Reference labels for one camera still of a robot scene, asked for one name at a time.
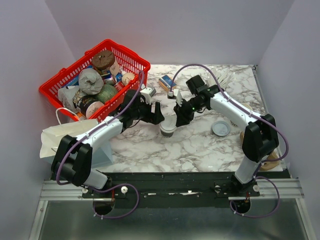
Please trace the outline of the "white coffee cup lid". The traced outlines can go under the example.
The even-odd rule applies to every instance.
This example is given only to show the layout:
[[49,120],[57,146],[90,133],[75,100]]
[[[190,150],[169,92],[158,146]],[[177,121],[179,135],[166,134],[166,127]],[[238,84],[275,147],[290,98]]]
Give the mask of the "white coffee cup lid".
[[169,128],[173,126],[176,127],[176,121],[177,121],[177,117],[175,115],[166,115],[164,117],[164,121],[162,121],[159,126],[163,126],[165,128]]

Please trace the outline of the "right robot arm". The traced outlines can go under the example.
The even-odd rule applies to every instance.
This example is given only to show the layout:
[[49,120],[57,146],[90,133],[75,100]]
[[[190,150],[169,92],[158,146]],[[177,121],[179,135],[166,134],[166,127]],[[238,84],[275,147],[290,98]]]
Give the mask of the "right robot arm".
[[222,114],[244,132],[244,158],[230,183],[230,191],[234,195],[243,195],[259,165],[279,146],[274,117],[244,107],[217,85],[205,84],[199,75],[190,78],[186,85],[193,95],[189,100],[183,99],[178,89],[168,92],[168,97],[176,101],[173,110],[177,127],[188,125],[194,119],[195,112],[207,109]]

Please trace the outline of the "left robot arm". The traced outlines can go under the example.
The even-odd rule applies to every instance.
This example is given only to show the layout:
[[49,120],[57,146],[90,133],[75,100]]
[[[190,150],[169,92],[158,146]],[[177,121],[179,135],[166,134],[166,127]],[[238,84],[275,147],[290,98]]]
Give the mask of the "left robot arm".
[[76,137],[65,135],[58,145],[51,171],[59,185],[88,186],[101,198],[111,191],[108,177],[92,168],[93,154],[111,138],[132,126],[135,120],[158,125],[164,121],[160,102],[152,103],[156,90],[128,90],[123,102],[102,122]]

